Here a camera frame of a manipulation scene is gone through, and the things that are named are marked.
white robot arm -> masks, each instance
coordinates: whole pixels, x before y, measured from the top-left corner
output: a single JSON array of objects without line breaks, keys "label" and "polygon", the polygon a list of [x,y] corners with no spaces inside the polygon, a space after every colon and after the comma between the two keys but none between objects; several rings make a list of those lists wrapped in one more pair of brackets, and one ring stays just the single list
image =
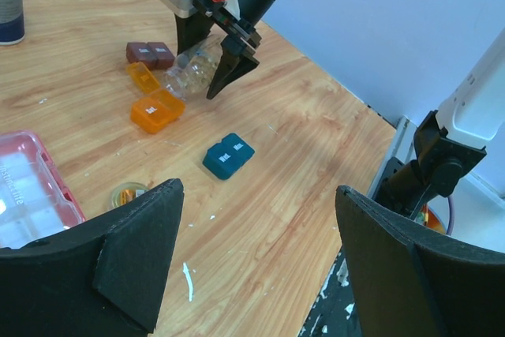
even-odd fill
[{"label": "white robot arm", "polygon": [[376,201],[413,217],[436,196],[450,196],[485,156],[505,121],[505,29],[462,84],[428,113],[414,134],[416,159],[385,178]]},{"label": "white robot arm", "polygon": [[436,114],[447,138],[485,148],[505,121],[505,29]]}]

orange object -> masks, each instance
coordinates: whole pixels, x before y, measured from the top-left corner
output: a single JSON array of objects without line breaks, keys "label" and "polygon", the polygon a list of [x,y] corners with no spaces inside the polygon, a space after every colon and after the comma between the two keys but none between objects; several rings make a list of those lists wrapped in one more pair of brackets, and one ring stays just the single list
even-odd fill
[{"label": "orange object", "polygon": [[144,94],[150,94],[161,88],[158,80],[142,62],[134,62],[128,65],[126,71]]},{"label": "orange object", "polygon": [[159,89],[152,92],[149,94],[149,97],[158,100],[163,106],[168,108],[170,112],[176,114],[176,118],[182,115],[182,112],[184,112],[184,109],[186,107],[182,100],[176,98],[164,89]]},{"label": "orange object", "polygon": [[121,205],[125,205],[126,203],[129,203],[130,201],[133,200],[134,198],[133,191],[131,189],[123,189],[121,191],[121,194],[119,195],[119,201],[121,202]]},{"label": "orange object", "polygon": [[428,210],[428,222],[426,223],[426,227],[436,230],[441,234],[446,234],[445,227],[430,209]]},{"label": "orange object", "polygon": [[158,90],[135,102],[130,118],[147,133],[157,133],[169,122],[177,120],[185,104],[167,90]]}]

white debris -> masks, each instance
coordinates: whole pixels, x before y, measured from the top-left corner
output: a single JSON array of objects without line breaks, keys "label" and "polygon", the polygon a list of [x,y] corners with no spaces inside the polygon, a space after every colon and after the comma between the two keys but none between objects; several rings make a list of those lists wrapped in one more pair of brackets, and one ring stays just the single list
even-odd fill
[{"label": "white debris", "polygon": [[321,292],[319,292],[319,295],[321,295],[321,297],[323,299],[326,299],[327,296],[326,294],[324,293],[324,291],[326,290],[326,287],[328,287],[328,282],[330,281],[330,278],[331,276],[333,275],[333,271],[335,270],[335,264],[333,264],[333,266],[331,266],[331,270],[330,270],[330,273],[328,274],[328,276],[326,277],[326,279],[324,280],[324,283],[323,283],[323,287],[321,288]]},{"label": "white debris", "polygon": [[310,335],[313,335],[314,334],[314,331],[316,330],[316,326],[317,326],[317,321],[319,321],[319,319],[321,318],[321,315],[319,315],[317,318],[316,318],[316,322],[314,323],[314,326],[312,327],[312,329],[310,330]]},{"label": "white debris", "polygon": [[337,271],[337,280],[340,283],[340,286],[347,287],[349,286],[349,270],[347,270],[347,261],[344,260],[340,269]]},{"label": "white debris", "polygon": [[321,296],[318,296],[316,298],[316,301],[314,302],[314,304],[312,304],[312,309],[316,308],[317,307],[317,303],[319,302],[319,299],[321,299]]},{"label": "white debris", "polygon": [[353,313],[353,309],[354,309],[354,303],[350,303],[347,307],[344,308],[344,310],[349,313],[347,316],[346,316],[346,319],[350,319],[350,315]]},{"label": "white debris", "polygon": [[189,288],[189,301],[193,301],[193,281],[191,280],[191,274],[189,274],[189,269],[188,265],[186,262],[182,264],[182,272],[184,272],[184,275],[186,277],[186,282],[188,282],[188,288]]},{"label": "white debris", "polygon": [[277,131],[270,124],[267,124],[267,127],[270,128],[271,130],[273,130],[275,132],[275,134],[278,134]]}]

white wall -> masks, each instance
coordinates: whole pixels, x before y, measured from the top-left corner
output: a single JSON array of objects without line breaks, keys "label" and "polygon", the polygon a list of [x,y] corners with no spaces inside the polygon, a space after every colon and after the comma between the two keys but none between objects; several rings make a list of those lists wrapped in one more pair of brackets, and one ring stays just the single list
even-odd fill
[{"label": "white wall", "polygon": [[[505,0],[278,0],[264,20],[396,123],[419,123],[505,26]],[[505,194],[505,129],[476,169]]]}]

dark red block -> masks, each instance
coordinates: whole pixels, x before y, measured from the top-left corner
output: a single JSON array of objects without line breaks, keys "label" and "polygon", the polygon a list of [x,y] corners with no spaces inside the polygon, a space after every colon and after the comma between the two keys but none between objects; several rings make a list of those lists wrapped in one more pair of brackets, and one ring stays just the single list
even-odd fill
[{"label": "dark red block", "polygon": [[156,67],[158,59],[146,43],[127,43],[126,59],[128,62],[142,62],[150,70]]},{"label": "dark red block", "polygon": [[156,69],[168,69],[174,64],[175,56],[164,43],[148,43],[151,52],[158,59]]}]

